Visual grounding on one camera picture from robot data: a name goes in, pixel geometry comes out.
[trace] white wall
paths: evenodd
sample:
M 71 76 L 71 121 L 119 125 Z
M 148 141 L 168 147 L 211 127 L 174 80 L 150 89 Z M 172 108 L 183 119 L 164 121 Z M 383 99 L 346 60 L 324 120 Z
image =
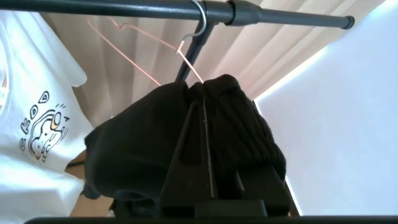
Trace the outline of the white wall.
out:
M 397 1 L 256 101 L 302 215 L 398 214 Z

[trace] pleated curtain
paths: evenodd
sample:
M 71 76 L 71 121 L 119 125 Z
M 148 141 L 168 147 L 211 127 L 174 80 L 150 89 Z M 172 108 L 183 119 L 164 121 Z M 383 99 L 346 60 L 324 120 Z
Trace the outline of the pleated curtain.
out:
M 251 0 L 267 9 L 355 17 L 366 16 L 382 0 Z M 42 14 L 60 40 L 87 73 L 87 82 L 74 89 L 80 106 L 96 126 L 117 115 L 157 85 L 103 41 L 86 23 L 86 17 L 70 14 Z M 183 60 L 172 49 L 133 29 L 117 29 L 101 16 L 92 23 L 115 46 L 150 73 L 161 84 L 174 82 Z M 168 43 L 178 46 L 185 34 L 194 32 L 197 21 L 115 17 L 129 22 Z M 235 76 L 251 99 L 336 40 L 338 28 L 255 24 L 244 27 L 217 25 L 194 67 L 204 80 L 222 74 Z M 186 42 L 183 52 L 190 44 Z M 191 72 L 187 83 L 197 78 Z

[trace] clothes hanger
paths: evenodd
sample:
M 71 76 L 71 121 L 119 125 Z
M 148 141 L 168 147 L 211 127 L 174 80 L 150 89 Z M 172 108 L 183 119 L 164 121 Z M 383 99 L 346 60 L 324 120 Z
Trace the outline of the clothes hanger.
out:
M 161 44 L 164 44 L 165 46 L 173 49 L 176 51 L 177 54 L 179 54 L 179 56 L 181 56 L 181 58 L 183 59 L 183 61 L 188 65 L 188 67 L 191 69 L 191 71 L 195 74 L 195 76 L 199 79 L 199 81 L 201 83 L 203 83 L 203 79 L 201 78 L 201 76 L 199 76 L 198 72 L 194 69 L 194 67 L 192 66 L 192 64 L 188 61 L 188 59 L 184 56 L 184 54 L 181 52 L 181 48 L 183 47 L 185 41 L 187 38 L 189 37 L 197 37 L 199 35 L 201 35 L 205 29 L 206 29 L 206 25 L 207 25 L 207 20 L 206 20 L 206 14 L 202 8 L 202 6 L 199 4 L 199 2 L 197 0 L 190 0 L 191 2 L 193 2 L 200 11 L 201 14 L 201 18 L 202 18 L 202 28 L 200 29 L 199 32 L 195 33 L 195 34 L 187 34 L 183 37 L 181 44 L 179 45 L 178 48 L 176 48 L 175 46 L 173 46 L 172 44 L 167 43 L 166 41 L 144 31 L 143 29 L 134 26 L 130 23 L 123 23 L 122 25 L 119 25 L 112 17 L 108 17 L 109 20 L 112 21 L 112 23 L 118 28 L 118 29 L 124 29 L 126 27 L 128 28 L 132 28 L 135 29 L 143 34 L 145 34 L 146 36 L 159 41 Z M 138 68 L 143 74 L 145 74 L 148 78 L 150 78 L 154 83 L 156 83 L 158 86 L 161 86 L 161 84 L 155 79 L 153 78 L 151 75 L 149 75 L 144 69 L 142 69 L 140 66 L 138 66 L 138 64 L 136 64 L 133 60 L 131 60 L 129 57 L 126 56 L 126 54 L 124 54 L 121 50 L 119 50 L 110 40 L 108 40 L 90 21 L 90 18 L 87 16 L 86 17 L 86 21 L 88 23 L 88 25 L 103 39 L 105 40 L 112 48 L 114 48 L 119 54 L 121 54 L 128 62 L 130 62 L 131 64 L 133 64 L 136 68 Z

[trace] folded black clothing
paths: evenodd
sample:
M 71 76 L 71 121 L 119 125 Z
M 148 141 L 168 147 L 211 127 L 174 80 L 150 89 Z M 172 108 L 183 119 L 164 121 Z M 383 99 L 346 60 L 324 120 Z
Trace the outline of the folded black clothing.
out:
M 223 75 L 191 88 L 186 83 L 160 86 L 95 128 L 85 139 L 86 184 L 101 195 L 128 202 L 134 216 L 157 216 L 188 109 L 198 100 L 206 106 L 219 174 L 272 164 L 284 180 L 286 161 L 267 123 L 238 81 Z

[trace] hanger hook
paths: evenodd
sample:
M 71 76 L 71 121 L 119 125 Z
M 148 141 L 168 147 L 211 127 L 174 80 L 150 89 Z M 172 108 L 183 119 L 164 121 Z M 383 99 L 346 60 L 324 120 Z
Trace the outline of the hanger hook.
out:
M 207 26 L 206 14 L 205 14 L 205 11 L 203 10 L 202 6 L 200 5 L 200 3 L 197 0 L 191 0 L 191 2 L 195 3 L 198 6 L 203 24 L 202 24 L 202 27 L 199 30 L 199 32 L 197 32 L 196 34 L 185 35 L 182 39 L 183 42 L 189 37 L 197 37 L 197 36 L 201 35 L 205 31 L 206 26 Z

